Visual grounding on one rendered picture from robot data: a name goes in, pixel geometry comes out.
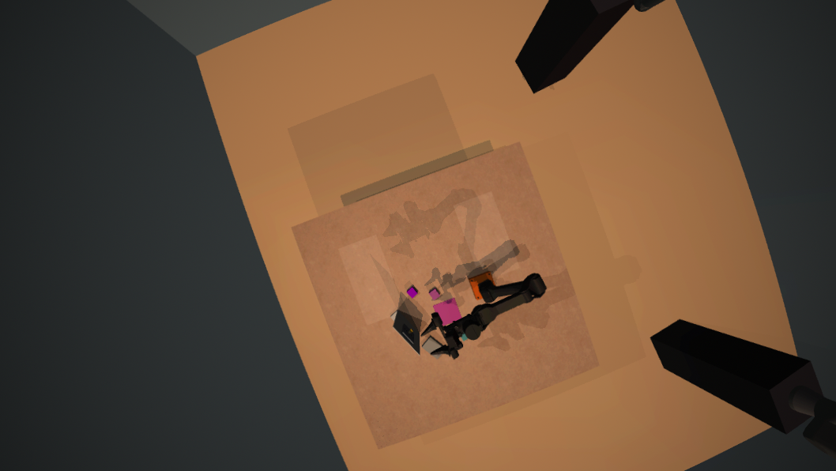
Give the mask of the flat magenta square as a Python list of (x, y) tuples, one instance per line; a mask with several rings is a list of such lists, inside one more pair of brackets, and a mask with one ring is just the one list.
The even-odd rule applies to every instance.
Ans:
[(440, 317), (443, 322), (443, 326), (450, 324), (452, 322), (458, 322), (461, 319), (461, 313), (459, 311), (457, 302), (455, 299), (447, 300), (443, 303), (439, 303), (433, 306), (435, 312), (440, 314)]

